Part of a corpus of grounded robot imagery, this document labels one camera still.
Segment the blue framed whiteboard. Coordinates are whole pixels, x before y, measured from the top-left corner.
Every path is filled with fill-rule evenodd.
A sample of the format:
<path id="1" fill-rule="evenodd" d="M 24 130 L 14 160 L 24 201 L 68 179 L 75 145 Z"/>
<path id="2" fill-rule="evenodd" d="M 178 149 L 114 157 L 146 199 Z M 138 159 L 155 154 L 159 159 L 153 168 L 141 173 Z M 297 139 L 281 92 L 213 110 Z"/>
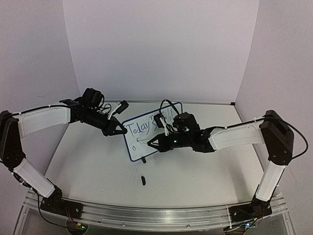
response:
<path id="1" fill-rule="evenodd" d="M 141 160 L 142 158 L 148 157 L 157 152 L 147 144 L 139 143 L 136 140 L 149 141 L 157 134 L 163 134 L 164 129 L 158 128 L 154 116 L 161 111 L 165 121 L 168 124 L 173 124 L 174 117 L 183 111 L 182 103 L 175 102 L 174 106 L 177 111 L 175 111 L 175 109 L 173 109 L 168 103 L 164 103 L 161 109 L 157 108 L 148 112 L 143 112 L 142 114 L 132 117 L 122 123 L 128 130 L 127 133 L 124 134 L 124 140 L 132 162 Z"/>

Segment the dark blue marker cap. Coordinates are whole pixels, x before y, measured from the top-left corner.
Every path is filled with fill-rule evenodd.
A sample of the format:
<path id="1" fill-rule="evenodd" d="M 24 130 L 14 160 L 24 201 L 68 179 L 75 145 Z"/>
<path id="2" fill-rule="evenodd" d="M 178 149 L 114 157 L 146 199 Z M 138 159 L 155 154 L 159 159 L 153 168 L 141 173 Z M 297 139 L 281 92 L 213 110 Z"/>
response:
<path id="1" fill-rule="evenodd" d="M 142 181 L 142 185 L 145 186 L 146 185 L 146 179 L 144 176 L 141 176 L 141 181 Z"/>

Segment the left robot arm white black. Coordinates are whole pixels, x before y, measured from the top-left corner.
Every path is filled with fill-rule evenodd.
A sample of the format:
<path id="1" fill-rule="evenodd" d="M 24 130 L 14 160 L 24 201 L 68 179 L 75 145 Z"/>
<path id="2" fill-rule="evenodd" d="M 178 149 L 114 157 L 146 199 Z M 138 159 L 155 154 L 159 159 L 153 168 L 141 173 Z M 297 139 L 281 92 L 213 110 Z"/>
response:
<path id="1" fill-rule="evenodd" d="M 105 113 L 105 96 L 87 88 L 81 97 L 64 99 L 59 104 L 46 105 L 19 113 L 7 110 L 0 114 L 0 162 L 25 187 L 47 198 L 47 205 L 61 213 L 66 208 L 62 191 L 48 180 L 26 158 L 21 139 L 25 136 L 56 125 L 75 122 L 88 124 L 102 131 L 104 136 L 124 135 L 127 129 L 115 117 L 128 108 L 127 101 L 120 101 L 115 109 Z"/>

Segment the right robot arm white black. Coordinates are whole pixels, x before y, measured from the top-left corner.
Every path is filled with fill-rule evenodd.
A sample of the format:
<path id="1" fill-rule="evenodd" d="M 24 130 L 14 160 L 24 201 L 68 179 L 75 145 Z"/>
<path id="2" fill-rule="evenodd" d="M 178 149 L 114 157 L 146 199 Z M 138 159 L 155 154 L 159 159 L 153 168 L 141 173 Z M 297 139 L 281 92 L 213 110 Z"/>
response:
<path id="1" fill-rule="evenodd" d="M 195 152 L 212 153 L 233 146 L 264 144 L 268 164 L 254 194 L 257 202 L 270 201 L 285 168 L 309 148 L 305 136 L 274 110 L 251 121 L 205 129 L 201 129 L 194 115 L 187 112 L 175 116 L 171 125 L 161 114 L 155 119 L 158 127 L 164 128 L 164 133 L 150 139 L 147 145 L 158 152 L 190 147 Z"/>

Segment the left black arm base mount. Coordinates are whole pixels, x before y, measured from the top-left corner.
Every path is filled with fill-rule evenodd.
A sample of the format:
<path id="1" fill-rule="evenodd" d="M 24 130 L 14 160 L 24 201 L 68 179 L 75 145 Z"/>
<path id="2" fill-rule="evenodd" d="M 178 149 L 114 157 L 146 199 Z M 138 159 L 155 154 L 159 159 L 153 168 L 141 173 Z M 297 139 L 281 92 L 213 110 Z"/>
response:
<path id="1" fill-rule="evenodd" d="M 82 215 L 83 205 L 78 202 L 63 199 L 61 194 L 52 194 L 48 198 L 44 197 L 42 199 L 40 209 L 71 219 L 79 219 Z"/>

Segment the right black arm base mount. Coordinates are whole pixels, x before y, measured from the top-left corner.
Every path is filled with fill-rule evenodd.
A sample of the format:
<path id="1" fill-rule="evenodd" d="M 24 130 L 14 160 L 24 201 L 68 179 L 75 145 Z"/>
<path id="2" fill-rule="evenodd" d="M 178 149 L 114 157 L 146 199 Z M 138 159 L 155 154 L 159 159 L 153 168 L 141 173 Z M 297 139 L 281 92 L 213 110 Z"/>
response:
<path id="1" fill-rule="evenodd" d="M 230 207 L 229 213 L 233 222 L 241 222 L 271 215 L 272 209 L 269 201 L 254 198 L 248 204 Z"/>

